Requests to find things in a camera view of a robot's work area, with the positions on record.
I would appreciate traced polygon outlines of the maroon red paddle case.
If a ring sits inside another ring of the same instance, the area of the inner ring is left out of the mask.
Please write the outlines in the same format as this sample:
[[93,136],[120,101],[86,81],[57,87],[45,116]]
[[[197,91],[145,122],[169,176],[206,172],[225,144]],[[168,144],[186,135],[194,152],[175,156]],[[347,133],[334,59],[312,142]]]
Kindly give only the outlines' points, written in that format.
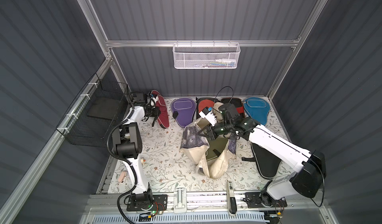
[[156,121],[161,128],[167,129],[170,126],[170,122],[164,97],[157,90],[152,90],[150,92],[150,97],[154,98],[155,107],[158,109]]

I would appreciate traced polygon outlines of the red black ping pong set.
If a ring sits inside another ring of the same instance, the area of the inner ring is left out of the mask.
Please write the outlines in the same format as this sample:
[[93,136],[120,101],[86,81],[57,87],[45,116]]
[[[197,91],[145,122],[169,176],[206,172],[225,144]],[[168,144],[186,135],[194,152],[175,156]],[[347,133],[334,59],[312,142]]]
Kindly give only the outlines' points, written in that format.
[[239,99],[239,98],[222,98],[221,102],[224,104],[226,104],[226,103],[233,104],[235,106],[237,112],[239,113],[239,115],[243,119],[245,118],[244,106],[243,106],[243,102],[241,99]]

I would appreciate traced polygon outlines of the blue paddle case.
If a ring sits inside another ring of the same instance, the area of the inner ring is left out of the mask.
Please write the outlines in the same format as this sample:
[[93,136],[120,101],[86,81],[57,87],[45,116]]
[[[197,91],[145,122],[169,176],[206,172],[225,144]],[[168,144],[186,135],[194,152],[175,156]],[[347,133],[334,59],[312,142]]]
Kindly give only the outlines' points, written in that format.
[[267,124],[270,105],[267,101],[258,97],[249,97],[244,100],[245,113],[262,125]]

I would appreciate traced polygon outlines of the red ping pong paddle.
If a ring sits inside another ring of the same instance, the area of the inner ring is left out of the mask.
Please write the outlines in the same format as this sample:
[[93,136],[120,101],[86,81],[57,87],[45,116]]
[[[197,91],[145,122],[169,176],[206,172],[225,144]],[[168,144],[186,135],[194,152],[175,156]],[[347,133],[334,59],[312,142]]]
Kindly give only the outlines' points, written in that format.
[[200,115],[199,113],[204,109],[204,108],[209,108],[213,107],[215,103],[219,102],[218,99],[213,99],[213,98],[197,98],[197,109],[196,109],[196,118],[199,119]]

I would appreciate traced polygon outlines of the olive green paddle case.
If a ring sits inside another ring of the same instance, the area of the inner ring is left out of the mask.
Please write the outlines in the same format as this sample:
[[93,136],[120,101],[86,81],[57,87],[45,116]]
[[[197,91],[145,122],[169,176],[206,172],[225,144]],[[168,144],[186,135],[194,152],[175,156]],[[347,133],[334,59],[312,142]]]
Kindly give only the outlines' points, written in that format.
[[228,143],[228,139],[224,137],[217,137],[215,140],[208,140],[209,148],[206,151],[207,161],[214,160],[218,158],[222,152],[225,150]]

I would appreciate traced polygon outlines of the purple pouch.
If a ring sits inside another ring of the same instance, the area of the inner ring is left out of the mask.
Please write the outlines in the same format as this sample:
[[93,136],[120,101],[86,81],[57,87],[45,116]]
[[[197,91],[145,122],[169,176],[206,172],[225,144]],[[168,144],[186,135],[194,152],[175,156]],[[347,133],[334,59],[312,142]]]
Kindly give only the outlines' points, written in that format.
[[196,108],[196,102],[191,98],[176,99],[171,103],[172,117],[180,127],[185,128],[193,122]]

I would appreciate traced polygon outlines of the cream canvas tote bag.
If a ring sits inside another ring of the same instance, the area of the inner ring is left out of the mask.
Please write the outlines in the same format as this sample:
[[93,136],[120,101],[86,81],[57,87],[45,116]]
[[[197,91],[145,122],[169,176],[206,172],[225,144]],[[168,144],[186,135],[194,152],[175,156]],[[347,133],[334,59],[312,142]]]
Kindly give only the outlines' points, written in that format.
[[200,117],[184,128],[180,152],[208,178],[221,178],[230,160],[236,158],[239,137],[229,132],[233,118],[241,118],[233,104],[217,103],[202,110]]

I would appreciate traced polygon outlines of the black paddle case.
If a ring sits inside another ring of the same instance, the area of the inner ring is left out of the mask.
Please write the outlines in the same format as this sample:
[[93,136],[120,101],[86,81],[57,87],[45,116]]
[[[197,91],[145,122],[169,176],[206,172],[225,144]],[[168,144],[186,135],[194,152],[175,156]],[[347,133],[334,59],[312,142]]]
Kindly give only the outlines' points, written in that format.
[[255,162],[261,177],[267,180],[273,179],[278,172],[282,160],[255,143],[251,143],[251,149],[253,157],[242,157],[242,161]]

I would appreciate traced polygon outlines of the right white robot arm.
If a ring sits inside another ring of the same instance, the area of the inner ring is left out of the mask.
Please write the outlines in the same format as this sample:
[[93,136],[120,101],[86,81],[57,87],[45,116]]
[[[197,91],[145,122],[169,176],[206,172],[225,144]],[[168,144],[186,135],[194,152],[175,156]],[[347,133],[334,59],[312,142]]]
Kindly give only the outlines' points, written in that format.
[[201,118],[209,124],[198,132],[200,136],[216,139],[220,135],[232,134],[244,138],[269,151],[288,164],[293,173],[284,178],[269,181],[261,190],[258,200],[265,207],[272,206],[284,197],[300,194],[313,199],[320,188],[325,187],[326,166],[322,152],[311,152],[279,137],[251,117],[242,118],[233,104],[223,104],[218,109],[223,120],[217,121],[213,108],[200,111]]

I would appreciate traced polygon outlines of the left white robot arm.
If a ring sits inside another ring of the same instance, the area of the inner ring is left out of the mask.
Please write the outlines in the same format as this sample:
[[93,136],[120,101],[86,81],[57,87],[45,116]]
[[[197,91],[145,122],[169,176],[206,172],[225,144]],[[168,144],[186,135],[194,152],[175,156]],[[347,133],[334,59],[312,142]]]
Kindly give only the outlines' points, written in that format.
[[152,191],[143,171],[141,153],[143,142],[138,126],[139,121],[149,117],[157,118],[160,111],[150,105],[127,106],[122,112],[121,123],[112,133],[112,152],[125,165],[132,188],[131,198],[134,201],[152,199]]

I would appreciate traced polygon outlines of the black white handheld device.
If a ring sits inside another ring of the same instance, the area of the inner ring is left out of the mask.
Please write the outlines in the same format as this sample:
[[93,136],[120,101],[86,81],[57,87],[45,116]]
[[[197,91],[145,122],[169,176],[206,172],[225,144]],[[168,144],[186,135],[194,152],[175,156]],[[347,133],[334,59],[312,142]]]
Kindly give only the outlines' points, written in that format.
[[232,181],[227,180],[226,182],[226,191],[227,191],[227,207],[228,213],[230,216],[235,216],[237,213],[237,204],[234,194],[234,188]]

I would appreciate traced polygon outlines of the white vented floor panel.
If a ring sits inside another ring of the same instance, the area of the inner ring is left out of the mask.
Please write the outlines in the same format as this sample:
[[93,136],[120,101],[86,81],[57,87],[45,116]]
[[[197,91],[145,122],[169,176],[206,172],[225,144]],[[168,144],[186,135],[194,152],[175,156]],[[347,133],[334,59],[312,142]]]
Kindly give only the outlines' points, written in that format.
[[242,211],[235,216],[230,216],[228,212],[189,212],[184,214],[164,213],[153,217],[149,221],[139,220],[139,215],[128,215],[128,218],[135,224],[202,224],[202,223],[238,223],[255,222],[261,224],[270,223],[265,219],[262,212]]

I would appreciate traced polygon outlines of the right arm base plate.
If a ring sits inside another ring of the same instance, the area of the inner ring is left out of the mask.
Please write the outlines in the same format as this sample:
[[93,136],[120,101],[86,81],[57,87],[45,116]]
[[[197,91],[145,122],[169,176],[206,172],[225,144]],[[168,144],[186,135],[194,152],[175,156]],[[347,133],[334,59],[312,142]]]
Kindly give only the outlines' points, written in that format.
[[242,199],[248,206],[248,208],[275,208],[281,207],[284,209],[287,207],[285,198],[274,199],[268,193],[263,192],[246,192],[245,197]]

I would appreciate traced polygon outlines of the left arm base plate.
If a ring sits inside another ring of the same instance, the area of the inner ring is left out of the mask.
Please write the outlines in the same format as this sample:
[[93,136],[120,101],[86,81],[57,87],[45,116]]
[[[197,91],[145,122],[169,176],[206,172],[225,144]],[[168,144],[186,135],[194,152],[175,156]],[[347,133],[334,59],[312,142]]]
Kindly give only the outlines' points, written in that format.
[[153,197],[137,198],[136,195],[124,200],[128,212],[166,211],[168,195],[153,195]]

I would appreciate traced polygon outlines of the white bracket on rail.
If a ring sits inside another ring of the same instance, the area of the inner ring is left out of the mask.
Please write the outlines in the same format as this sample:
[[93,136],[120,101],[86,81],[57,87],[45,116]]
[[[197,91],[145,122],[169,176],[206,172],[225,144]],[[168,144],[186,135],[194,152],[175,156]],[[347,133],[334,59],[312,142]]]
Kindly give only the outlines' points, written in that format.
[[175,214],[187,212],[187,190],[186,188],[177,188],[174,192],[173,211]]

